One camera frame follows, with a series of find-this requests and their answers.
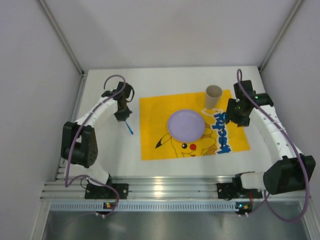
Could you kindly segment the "blue plastic fork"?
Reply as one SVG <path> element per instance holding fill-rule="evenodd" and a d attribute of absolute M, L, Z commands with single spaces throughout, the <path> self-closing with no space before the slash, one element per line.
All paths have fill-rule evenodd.
<path fill-rule="evenodd" d="M 128 130 L 129 130 L 130 134 L 133 135 L 134 132 L 133 132 L 132 128 L 129 126 L 129 124 L 127 123 L 127 121 L 124 121 L 124 122 L 125 122 L 125 125 L 127 126 Z"/>

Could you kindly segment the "yellow Pikachu placemat cloth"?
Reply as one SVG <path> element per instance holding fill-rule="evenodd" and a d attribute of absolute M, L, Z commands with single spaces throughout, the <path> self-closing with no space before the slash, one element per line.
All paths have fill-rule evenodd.
<path fill-rule="evenodd" d="M 205 93 L 143 97 L 139 100 L 143 161 L 202 157 L 250 150 L 243 127 L 224 122 L 230 90 L 223 90 L 213 109 Z"/>

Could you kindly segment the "lilac plastic plate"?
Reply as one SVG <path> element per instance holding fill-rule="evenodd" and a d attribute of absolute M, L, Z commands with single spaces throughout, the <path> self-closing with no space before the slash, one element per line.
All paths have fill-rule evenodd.
<path fill-rule="evenodd" d="M 168 133 L 177 141 L 191 143 L 205 133 L 205 120 L 194 110 L 181 109 L 167 120 Z"/>

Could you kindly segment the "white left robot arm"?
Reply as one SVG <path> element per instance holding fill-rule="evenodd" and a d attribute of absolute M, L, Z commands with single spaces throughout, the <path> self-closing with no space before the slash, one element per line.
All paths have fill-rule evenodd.
<path fill-rule="evenodd" d="M 120 81 L 116 89 L 103 92 L 86 114 L 63 125 L 60 156 L 67 160 L 65 187 L 82 178 L 96 186 L 107 184 L 110 174 L 98 161 L 98 128 L 112 116 L 118 122 L 126 122 L 132 113 L 127 104 L 134 95 L 133 87 Z"/>

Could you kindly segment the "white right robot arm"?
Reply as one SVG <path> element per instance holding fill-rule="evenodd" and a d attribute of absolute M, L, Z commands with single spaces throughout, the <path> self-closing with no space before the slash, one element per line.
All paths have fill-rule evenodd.
<path fill-rule="evenodd" d="M 306 183 L 301 163 L 307 176 L 311 177 L 316 161 L 293 149 L 284 136 L 285 128 L 279 121 L 274 103 L 267 93 L 256 93 L 250 80 L 240 81 L 234 86 L 235 98 L 228 100 L 225 123 L 247 127 L 250 123 L 258 131 L 269 151 L 271 167 L 264 172 L 243 172 L 233 178 L 240 192 L 266 190 L 271 195 L 305 190 Z"/>

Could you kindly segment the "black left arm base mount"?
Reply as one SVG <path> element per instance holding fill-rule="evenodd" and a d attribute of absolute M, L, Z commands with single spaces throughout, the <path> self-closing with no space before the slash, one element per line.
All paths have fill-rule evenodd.
<path fill-rule="evenodd" d="M 85 179 L 80 180 L 80 186 L 85 190 L 85 199 L 89 200 L 102 200 L 102 199 L 116 199 L 116 193 L 105 186 L 94 185 L 86 180 L 86 185 L 83 184 Z M 129 184 L 127 183 L 113 183 L 108 180 L 107 184 L 115 189 L 119 194 L 119 199 L 127 199 L 129 194 Z"/>

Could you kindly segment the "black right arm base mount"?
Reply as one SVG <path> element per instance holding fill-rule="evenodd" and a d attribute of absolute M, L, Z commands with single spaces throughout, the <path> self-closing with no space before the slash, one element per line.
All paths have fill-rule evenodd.
<path fill-rule="evenodd" d="M 230 201 L 233 199 L 262 199 L 261 191 L 257 189 L 240 189 L 232 183 L 217 183 L 217 194 L 219 199 Z"/>

